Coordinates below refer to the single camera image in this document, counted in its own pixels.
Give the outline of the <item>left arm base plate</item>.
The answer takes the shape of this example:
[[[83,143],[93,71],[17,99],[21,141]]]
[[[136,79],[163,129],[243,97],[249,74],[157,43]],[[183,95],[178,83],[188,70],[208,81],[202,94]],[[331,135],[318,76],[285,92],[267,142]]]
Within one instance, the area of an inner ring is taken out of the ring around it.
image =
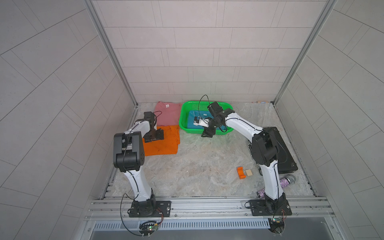
[[[134,201],[127,213],[130,218],[169,217],[171,206],[171,201]]]

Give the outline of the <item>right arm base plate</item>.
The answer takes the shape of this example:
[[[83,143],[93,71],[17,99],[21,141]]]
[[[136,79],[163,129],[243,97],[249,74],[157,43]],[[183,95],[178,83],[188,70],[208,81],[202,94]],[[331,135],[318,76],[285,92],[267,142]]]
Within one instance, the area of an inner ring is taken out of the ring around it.
[[[271,200],[250,200],[248,206],[252,216],[291,216],[292,210],[286,199]]]

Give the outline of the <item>black case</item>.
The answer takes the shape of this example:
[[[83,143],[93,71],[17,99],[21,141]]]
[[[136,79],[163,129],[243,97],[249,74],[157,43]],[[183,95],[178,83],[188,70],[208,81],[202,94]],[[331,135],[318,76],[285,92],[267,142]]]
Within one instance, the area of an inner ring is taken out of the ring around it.
[[[299,169],[298,165],[292,157],[292,154],[284,142],[279,130],[276,127],[267,127],[263,130],[269,133],[269,141],[277,142],[276,147],[278,150],[277,159],[279,174],[290,174],[297,171]]]

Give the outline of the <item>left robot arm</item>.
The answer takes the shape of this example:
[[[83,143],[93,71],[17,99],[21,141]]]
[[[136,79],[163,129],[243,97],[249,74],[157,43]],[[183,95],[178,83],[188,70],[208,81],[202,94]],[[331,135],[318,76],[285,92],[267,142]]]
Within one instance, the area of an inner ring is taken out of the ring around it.
[[[134,191],[130,217],[149,217],[157,211],[156,198],[142,166],[145,163],[144,143],[163,139],[164,131],[157,129],[157,116],[153,112],[145,112],[129,130],[114,135],[113,165],[124,173]]]

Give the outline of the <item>blue t-shirt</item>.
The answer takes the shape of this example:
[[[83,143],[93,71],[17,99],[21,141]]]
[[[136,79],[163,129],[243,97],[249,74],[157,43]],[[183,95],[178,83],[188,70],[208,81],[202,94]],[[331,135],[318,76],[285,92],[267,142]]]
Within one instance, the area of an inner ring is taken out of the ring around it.
[[[200,112],[199,111],[189,111],[187,128],[188,129],[203,130],[204,127],[194,125],[195,120],[198,120],[200,118],[204,119],[206,122],[206,119],[213,118],[213,116],[211,115],[211,113],[209,111],[200,111]]]

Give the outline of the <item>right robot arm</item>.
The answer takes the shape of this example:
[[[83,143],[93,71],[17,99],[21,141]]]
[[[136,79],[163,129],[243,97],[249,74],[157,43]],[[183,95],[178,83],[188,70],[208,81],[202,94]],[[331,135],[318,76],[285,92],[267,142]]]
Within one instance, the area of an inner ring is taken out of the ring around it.
[[[265,206],[267,213],[282,214],[283,207],[288,203],[280,183],[278,159],[280,144],[272,130],[256,126],[240,117],[232,109],[224,110],[217,102],[208,106],[211,118],[194,118],[194,125],[204,127],[203,138],[211,138],[216,129],[230,127],[250,141],[251,156],[260,166],[265,183]]]

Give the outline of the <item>left circuit board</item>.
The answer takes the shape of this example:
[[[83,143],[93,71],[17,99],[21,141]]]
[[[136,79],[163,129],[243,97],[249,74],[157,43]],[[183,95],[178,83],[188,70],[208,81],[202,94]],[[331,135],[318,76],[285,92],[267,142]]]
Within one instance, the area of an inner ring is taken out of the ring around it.
[[[157,221],[147,221],[139,225],[139,233],[144,236],[151,236],[155,231],[159,229],[159,223]]]

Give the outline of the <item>right circuit board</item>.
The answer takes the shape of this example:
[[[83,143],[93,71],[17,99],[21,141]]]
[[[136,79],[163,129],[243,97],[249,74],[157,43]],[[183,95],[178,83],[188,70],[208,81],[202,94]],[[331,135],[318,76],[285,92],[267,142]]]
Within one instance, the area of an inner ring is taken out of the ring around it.
[[[269,220],[269,231],[273,234],[281,235],[285,230],[285,221],[281,218],[268,219]]]

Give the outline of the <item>circuit board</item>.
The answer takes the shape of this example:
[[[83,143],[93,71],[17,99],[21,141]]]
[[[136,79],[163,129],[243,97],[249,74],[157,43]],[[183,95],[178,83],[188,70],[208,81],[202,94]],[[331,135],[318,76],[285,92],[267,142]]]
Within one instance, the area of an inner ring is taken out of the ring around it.
[[[269,220],[269,231],[273,234],[281,235],[285,230],[285,221],[281,218],[268,219]]]
[[[151,236],[155,231],[159,229],[159,223],[157,221],[147,221],[139,225],[139,233],[144,236]]]

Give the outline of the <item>orange t-shirt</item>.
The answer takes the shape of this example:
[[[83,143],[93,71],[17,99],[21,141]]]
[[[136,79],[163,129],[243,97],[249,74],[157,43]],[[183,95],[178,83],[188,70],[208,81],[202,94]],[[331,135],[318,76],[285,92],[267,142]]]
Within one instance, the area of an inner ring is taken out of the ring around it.
[[[144,144],[145,156],[156,155],[174,155],[178,152],[178,146],[180,144],[180,127],[175,126],[160,126],[160,129],[164,131],[164,139],[153,141]]]

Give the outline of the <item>orange plastic block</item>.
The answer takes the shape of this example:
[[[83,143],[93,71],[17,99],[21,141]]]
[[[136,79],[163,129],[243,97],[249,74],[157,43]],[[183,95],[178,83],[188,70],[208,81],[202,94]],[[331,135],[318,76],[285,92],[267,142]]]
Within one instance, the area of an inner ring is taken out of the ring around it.
[[[239,179],[245,179],[246,178],[246,175],[244,173],[244,169],[243,167],[238,167],[237,168],[237,173],[238,173],[238,176],[239,176]]]

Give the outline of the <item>pink t-shirt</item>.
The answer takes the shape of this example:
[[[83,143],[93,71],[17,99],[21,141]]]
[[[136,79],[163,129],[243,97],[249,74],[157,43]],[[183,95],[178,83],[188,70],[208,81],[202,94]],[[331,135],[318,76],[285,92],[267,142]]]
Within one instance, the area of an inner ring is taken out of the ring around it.
[[[176,126],[179,124],[179,119],[182,109],[181,103],[164,103],[158,102],[155,106],[155,112],[157,112],[158,126]]]

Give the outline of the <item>aluminium rail frame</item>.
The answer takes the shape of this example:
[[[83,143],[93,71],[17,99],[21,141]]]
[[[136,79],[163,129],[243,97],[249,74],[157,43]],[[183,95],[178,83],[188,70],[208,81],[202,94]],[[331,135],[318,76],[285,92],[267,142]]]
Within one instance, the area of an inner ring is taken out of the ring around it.
[[[326,197],[287,197],[283,210],[271,213],[261,200],[251,197],[158,197],[157,204],[165,220],[187,219],[256,219],[272,217],[316,218],[334,217],[335,213]],[[128,220],[130,199],[118,197],[93,200],[85,211],[83,219]]]

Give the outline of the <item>small beige wooden block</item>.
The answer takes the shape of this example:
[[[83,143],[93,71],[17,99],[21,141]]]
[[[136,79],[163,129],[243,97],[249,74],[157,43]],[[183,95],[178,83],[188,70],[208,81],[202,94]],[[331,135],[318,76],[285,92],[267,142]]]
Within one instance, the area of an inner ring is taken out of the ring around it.
[[[248,169],[248,170],[246,170],[246,174],[248,177],[250,177],[253,175],[253,172],[250,169]]]

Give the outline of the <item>green plastic basket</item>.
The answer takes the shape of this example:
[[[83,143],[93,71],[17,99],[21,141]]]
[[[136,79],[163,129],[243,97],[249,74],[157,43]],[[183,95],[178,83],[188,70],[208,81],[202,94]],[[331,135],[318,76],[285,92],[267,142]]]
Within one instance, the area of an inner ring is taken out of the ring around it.
[[[179,126],[189,134],[202,134],[204,128],[194,125],[195,117],[203,119],[213,118],[208,110],[209,102],[188,101],[182,104]]]

